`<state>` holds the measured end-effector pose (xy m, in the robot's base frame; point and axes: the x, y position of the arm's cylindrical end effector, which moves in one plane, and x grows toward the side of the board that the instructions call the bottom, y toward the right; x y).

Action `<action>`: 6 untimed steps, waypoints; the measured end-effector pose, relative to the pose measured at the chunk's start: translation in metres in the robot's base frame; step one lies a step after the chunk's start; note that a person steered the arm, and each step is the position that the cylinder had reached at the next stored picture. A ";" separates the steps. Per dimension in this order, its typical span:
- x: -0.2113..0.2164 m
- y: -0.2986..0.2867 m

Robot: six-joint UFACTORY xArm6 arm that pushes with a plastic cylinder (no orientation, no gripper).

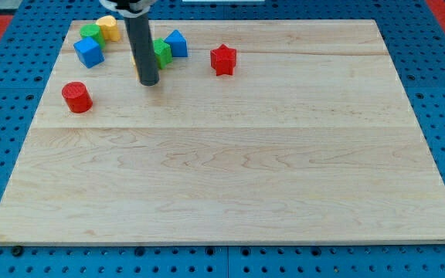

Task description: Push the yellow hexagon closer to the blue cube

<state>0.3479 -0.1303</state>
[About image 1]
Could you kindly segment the white and black rod mount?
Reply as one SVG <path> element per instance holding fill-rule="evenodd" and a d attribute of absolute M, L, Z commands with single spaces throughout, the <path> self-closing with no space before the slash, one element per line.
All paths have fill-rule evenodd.
<path fill-rule="evenodd" d="M 137 18 L 148 13 L 156 0 L 99 0 L 99 3 L 124 18 Z"/>

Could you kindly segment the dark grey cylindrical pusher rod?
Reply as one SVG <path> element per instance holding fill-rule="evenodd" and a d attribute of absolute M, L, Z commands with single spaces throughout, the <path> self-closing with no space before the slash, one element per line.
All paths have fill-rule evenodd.
<path fill-rule="evenodd" d="M 124 21 L 140 84 L 154 86 L 159 81 L 159 74 L 148 15 L 125 18 Z"/>

